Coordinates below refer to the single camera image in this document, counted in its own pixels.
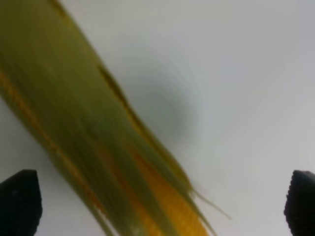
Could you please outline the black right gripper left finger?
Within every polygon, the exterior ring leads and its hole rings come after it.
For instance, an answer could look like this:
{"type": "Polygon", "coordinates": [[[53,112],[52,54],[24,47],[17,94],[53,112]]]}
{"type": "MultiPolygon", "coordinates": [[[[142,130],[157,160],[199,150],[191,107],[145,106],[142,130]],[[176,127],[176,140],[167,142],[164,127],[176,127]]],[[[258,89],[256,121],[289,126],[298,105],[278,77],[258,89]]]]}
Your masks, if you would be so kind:
{"type": "Polygon", "coordinates": [[[36,170],[21,170],[0,183],[0,234],[33,236],[42,217],[36,170]]]}

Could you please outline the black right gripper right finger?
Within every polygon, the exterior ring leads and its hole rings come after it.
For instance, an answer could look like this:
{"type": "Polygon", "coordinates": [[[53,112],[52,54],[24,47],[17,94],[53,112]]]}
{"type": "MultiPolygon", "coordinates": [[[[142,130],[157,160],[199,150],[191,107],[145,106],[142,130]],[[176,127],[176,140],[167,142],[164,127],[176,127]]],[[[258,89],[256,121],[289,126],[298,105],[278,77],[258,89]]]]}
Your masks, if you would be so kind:
{"type": "Polygon", "coordinates": [[[310,171],[293,171],[284,215],[294,236],[315,234],[315,175],[310,171]]]}

